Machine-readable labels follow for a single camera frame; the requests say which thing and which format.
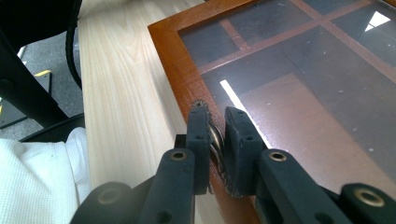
yellow tape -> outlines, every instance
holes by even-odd
[[[39,73],[35,74],[35,77],[41,77],[41,76],[44,76],[44,75],[46,75],[48,73],[50,73],[50,70],[44,70],[42,72],[39,72]]]

floor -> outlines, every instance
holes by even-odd
[[[64,43],[65,33],[35,42],[26,47],[21,60],[32,74],[37,74],[47,69],[51,71],[52,97],[58,102],[64,113],[68,117],[72,117],[83,112],[82,91],[70,75]],[[80,73],[78,34],[75,36],[74,55],[76,67]],[[41,125],[34,120],[25,119],[0,130],[0,137],[20,140],[41,129]]]

glass pane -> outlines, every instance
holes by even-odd
[[[394,9],[261,1],[180,36],[219,109],[246,110],[269,147],[329,189],[363,182],[396,197]]]

white cloth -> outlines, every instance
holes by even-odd
[[[0,223],[69,223],[90,193],[85,129],[66,143],[0,139]]]

black cable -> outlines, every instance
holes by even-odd
[[[78,74],[78,71],[76,69],[76,65],[74,62],[73,42],[74,42],[75,30],[77,27],[78,13],[79,13],[79,9],[81,8],[81,3],[82,3],[82,0],[76,0],[76,2],[74,3],[72,12],[70,14],[69,26],[67,27],[67,33],[66,33],[67,65],[69,67],[69,70],[70,70],[70,73],[71,73],[73,79],[75,80],[76,84],[79,86],[80,89],[82,89],[81,78],[79,77],[79,74]]]

